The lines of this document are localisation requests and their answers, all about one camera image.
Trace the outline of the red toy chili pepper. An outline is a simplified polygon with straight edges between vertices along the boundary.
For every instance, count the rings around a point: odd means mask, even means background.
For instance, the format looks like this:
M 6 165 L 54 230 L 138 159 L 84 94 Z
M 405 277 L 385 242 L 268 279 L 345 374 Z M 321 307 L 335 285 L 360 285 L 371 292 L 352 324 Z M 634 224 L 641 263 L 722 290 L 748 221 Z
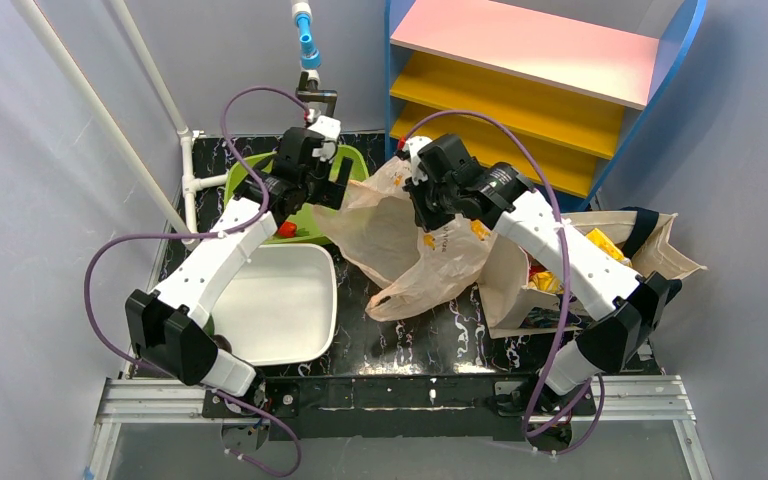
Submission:
M 281 239 L 296 238 L 298 235 L 298 225 L 291 221 L 285 221 L 276 231 L 276 236 Z

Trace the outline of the banana print plastic bag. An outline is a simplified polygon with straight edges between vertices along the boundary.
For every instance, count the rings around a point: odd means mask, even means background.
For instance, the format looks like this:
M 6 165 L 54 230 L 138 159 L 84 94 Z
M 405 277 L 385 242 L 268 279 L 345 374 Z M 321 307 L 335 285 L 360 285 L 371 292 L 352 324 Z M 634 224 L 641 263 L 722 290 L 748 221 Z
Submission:
M 393 157 L 366 180 L 350 181 L 340 209 L 312 208 L 319 230 L 380 288 L 365 307 L 379 322 L 455 299 L 478 279 L 495 243 L 483 224 L 461 216 L 430 233 L 416 226 L 403 190 L 409 176 L 409 164 Z

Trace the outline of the red snack packet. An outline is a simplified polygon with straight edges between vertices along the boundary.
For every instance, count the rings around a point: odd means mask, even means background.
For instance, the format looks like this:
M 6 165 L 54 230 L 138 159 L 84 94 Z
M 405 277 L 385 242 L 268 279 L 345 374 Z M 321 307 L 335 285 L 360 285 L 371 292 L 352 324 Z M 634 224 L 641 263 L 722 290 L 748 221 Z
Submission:
M 563 292 L 561 280 L 540 264 L 530 266 L 527 287 L 549 294 Z

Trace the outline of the yellow snack packet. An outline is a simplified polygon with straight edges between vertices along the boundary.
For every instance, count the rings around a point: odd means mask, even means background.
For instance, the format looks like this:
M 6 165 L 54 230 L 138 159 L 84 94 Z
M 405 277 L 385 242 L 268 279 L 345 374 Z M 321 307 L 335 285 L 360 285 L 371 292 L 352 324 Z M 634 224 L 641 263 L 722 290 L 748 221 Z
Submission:
M 631 260 L 622 252 L 622 250 L 610 240 L 610 238 L 598 228 L 594 228 L 585 237 L 597 246 L 601 251 L 606 253 L 610 258 L 613 258 L 617 262 L 631 267 Z

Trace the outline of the dark toy avocado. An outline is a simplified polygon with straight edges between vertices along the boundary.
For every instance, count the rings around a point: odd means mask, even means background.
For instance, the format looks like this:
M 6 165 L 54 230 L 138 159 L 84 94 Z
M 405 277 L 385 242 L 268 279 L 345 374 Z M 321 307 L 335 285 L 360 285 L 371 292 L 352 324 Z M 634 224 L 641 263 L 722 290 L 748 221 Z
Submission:
M 217 344 L 218 348 L 231 353 L 232 352 L 232 346 L 229 340 L 222 336 L 222 335 L 214 335 L 213 336 L 214 342 Z

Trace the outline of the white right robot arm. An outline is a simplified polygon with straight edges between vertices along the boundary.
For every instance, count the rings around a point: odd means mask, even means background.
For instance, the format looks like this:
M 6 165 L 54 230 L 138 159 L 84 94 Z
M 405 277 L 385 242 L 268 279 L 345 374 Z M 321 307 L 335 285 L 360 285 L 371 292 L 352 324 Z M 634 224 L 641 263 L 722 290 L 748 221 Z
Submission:
M 512 165 L 481 166 L 454 134 L 412 137 L 398 157 L 409 161 L 404 189 L 426 231 L 456 216 L 477 220 L 562 276 L 592 318 L 543 368 L 544 399 L 564 396 L 598 373 L 619 371 L 661 319 L 678 286 L 654 272 L 643 277 L 555 218 L 547 199 Z

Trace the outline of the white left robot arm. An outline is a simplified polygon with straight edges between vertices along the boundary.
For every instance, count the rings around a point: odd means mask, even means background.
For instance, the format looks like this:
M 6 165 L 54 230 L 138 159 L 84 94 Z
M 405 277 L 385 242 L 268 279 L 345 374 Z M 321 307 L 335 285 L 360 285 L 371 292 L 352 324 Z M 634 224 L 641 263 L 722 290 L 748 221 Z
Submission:
M 178 269 L 151 292 L 133 291 L 125 303 L 136 357 L 185 385 L 207 385 L 244 396 L 256 369 L 221 349 L 205 327 L 214 306 L 252 253 L 303 205 L 341 206 L 352 163 L 339 159 L 340 121 L 322 116 L 291 127 L 278 149 L 251 167 L 210 231 Z

